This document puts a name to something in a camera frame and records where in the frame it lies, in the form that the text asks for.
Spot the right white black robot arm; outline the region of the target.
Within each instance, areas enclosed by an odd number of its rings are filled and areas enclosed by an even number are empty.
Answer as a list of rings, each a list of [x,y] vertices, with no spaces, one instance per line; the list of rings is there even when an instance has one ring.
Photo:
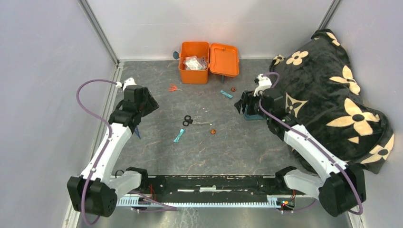
[[[333,217],[344,212],[361,215],[366,200],[363,168],[333,155],[299,119],[286,112],[282,106],[284,101],[280,90],[267,88],[257,93],[244,91],[234,105],[240,114],[264,118],[269,130],[295,149],[317,174],[313,176],[295,167],[286,167],[276,172],[276,191],[286,194],[290,190],[297,190],[307,194],[319,201]]]

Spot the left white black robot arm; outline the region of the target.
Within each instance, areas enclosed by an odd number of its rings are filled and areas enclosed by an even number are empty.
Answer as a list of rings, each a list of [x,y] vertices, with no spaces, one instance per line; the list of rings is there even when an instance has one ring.
[[[149,189],[145,169],[129,167],[115,179],[111,178],[111,174],[124,145],[135,134],[141,119],[158,107],[147,87],[129,85],[125,88],[124,98],[109,116],[107,133],[94,157],[79,176],[72,176],[67,182],[75,211],[109,217],[125,194],[132,190],[141,194]]]

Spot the orange medicine kit box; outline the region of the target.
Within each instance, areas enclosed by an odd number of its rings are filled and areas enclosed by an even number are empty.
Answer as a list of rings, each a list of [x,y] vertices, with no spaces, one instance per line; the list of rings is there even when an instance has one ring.
[[[184,84],[206,84],[209,74],[236,77],[239,74],[239,55],[235,46],[204,41],[185,41],[179,52],[179,72]],[[186,57],[203,57],[207,64],[205,70],[186,70]]]

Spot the teal plastic tray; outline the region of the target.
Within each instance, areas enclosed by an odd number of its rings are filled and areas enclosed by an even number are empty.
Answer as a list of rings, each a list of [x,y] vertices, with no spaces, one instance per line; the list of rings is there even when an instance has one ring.
[[[244,119],[248,121],[264,120],[264,114],[259,111],[259,97],[247,95],[244,100]]]

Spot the teal sachet near gloves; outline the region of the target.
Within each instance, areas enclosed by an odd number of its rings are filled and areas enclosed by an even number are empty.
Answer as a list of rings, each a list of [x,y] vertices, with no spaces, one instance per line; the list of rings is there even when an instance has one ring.
[[[225,92],[224,90],[220,90],[220,93],[223,94],[224,96],[226,96],[226,97],[229,98],[229,99],[232,99],[232,98],[233,98],[233,95],[231,95],[231,94]]]

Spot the blue tweezers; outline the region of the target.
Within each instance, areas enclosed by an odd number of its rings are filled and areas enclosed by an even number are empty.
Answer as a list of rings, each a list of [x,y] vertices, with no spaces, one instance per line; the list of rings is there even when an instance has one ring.
[[[135,128],[134,133],[137,135],[139,139],[141,139],[138,127]]]

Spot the teal sachet by gauze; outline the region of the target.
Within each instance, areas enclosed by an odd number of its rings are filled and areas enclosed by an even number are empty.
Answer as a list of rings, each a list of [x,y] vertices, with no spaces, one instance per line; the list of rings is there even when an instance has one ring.
[[[175,139],[174,139],[174,143],[178,143],[178,141],[180,140],[180,138],[181,138],[181,136],[184,134],[184,132],[185,132],[185,130],[184,129],[181,129],[180,131],[179,131],[179,133],[178,133],[178,135],[175,137]]]

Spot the teal knob behind box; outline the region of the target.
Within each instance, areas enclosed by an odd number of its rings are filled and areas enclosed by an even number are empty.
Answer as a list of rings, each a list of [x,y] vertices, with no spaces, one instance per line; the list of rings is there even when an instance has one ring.
[[[174,58],[175,60],[179,59],[179,58],[180,58],[180,54],[179,54],[177,51],[174,51],[174,52],[173,52],[173,58]]]

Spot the black floral blanket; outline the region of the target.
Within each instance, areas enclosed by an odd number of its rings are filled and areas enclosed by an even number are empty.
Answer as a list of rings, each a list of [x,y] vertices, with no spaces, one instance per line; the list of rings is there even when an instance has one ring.
[[[270,72],[279,74],[287,113],[299,119],[332,154],[378,174],[394,144],[387,116],[366,106],[347,51],[330,29],[288,57],[276,55]]]

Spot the orange handled small scissors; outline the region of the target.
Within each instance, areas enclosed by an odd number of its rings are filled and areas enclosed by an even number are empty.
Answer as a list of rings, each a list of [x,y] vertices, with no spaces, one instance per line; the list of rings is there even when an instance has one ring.
[[[175,84],[170,84],[170,87],[168,88],[169,92],[174,92],[174,91],[182,91],[182,89],[178,88]]]

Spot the black handled scissors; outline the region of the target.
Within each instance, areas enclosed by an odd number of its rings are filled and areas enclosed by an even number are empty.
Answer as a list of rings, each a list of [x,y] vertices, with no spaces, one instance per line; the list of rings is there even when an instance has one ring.
[[[211,124],[211,123],[210,122],[198,122],[198,121],[192,119],[192,117],[190,115],[186,115],[184,117],[182,125],[186,127],[186,126],[189,126],[191,124],[204,125],[204,124]]]

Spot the black mounting base rail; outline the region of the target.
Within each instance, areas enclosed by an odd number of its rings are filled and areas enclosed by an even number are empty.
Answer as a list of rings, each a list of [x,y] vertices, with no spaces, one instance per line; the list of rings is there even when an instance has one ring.
[[[136,191],[167,203],[257,203],[295,194],[271,175],[156,175]]]

